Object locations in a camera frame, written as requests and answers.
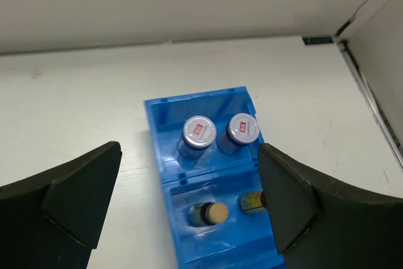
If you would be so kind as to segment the aluminium side rail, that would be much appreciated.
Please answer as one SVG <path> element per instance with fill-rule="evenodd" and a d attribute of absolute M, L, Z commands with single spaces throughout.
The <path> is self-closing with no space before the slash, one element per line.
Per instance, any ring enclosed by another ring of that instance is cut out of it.
<path fill-rule="evenodd" d="M 367 103 L 379 129 L 381 130 L 381 133 L 383 134 L 388 146 L 390 147 L 390 150 L 392 151 L 392 154 L 398 162 L 400 170 L 402 170 L 402 149 L 400 140 L 397 138 L 382 110 L 382 107 L 378 104 L 368 81 L 361 72 L 360 66 L 348 46 L 348 41 L 344 39 L 338 40 L 337 45 L 351 71 L 353 78 L 355 79 L 355 82 L 358 85 L 361 94 L 365 99 L 365 102 Z"/>

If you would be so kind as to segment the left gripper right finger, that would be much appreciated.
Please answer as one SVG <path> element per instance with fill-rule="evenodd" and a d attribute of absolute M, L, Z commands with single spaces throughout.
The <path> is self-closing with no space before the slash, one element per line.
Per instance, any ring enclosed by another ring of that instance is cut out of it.
<path fill-rule="evenodd" d="M 271 144 L 258 168 L 287 268 L 401 268 L 402 199 L 347 184 Z"/>

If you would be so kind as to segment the blue three-compartment bin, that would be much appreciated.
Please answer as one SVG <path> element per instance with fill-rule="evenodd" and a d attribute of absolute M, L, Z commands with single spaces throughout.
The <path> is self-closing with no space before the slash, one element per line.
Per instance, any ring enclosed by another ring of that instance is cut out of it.
<path fill-rule="evenodd" d="M 283 268 L 268 213 L 247 214 L 240 197 L 262 188 L 257 141 L 231 155 L 212 144 L 197 160 L 178 151 L 183 125 L 196 115 L 210 118 L 219 132 L 238 113 L 255 115 L 243 86 L 146 100 L 144 103 L 169 225 L 180 268 Z M 228 219 L 215 226 L 188 222 L 191 206 L 222 202 Z"/>

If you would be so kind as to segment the yellow small bottle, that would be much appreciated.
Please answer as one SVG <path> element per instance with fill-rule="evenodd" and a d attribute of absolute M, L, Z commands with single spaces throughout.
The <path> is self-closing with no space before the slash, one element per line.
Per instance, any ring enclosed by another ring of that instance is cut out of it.
<path fill-rule="evenodd" d="M 208 227 L 227 220 L 229 210 L 221 202 L 206 202 L 192 205 L 188 212 L 188 222 L 193 227 Z"/>
<path fill-rule="evenodd" d="M 244 213 L 251 214 L 267 210 L 262 190 L 243 194 L 239 198 L 239 206 Z"/>

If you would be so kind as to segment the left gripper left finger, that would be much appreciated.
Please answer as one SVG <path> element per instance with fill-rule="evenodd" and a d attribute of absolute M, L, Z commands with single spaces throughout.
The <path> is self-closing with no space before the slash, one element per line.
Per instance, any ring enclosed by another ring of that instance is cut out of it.
<path fill-rule="evenodd" d="M 110 141 L 1 187 L 1 268 L 86 268 L 96 249 L 122 150 Z"/>

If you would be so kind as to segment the dark corner label sticker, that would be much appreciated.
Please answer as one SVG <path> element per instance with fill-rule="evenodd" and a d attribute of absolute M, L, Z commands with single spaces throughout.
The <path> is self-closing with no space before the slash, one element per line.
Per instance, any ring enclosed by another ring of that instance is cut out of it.
<path fill-rule="evenodd" d="M 305 46 L 333 44 L 331 36 L 303 36 L 302 41 Z"/>

